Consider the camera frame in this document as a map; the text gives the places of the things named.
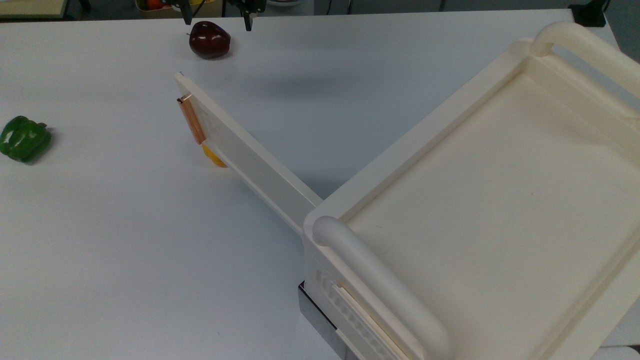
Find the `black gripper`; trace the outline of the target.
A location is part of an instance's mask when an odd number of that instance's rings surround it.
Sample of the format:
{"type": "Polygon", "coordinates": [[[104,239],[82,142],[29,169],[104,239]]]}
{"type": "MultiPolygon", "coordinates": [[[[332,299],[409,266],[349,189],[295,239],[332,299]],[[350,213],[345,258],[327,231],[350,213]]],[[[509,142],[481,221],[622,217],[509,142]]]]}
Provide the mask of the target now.
{"type": "MultiPolygon", "coordinates": [[[[266,7],[266,0],[226,0],[231,5],[242,12],[245,28],[247,32],[253,29],[255,14],[263,13],[266,7]]],[[[191,25],[194,12],[190,4],[181,4],[181,14],[186,25],[191,25]]]]}

